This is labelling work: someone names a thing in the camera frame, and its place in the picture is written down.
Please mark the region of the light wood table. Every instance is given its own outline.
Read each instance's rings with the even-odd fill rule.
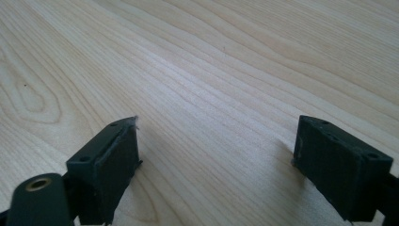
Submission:
[[[0,2],[0,210],[137,115],[114,225],[350,225],[290,164],[301,114],[399,175],[397,0]]]

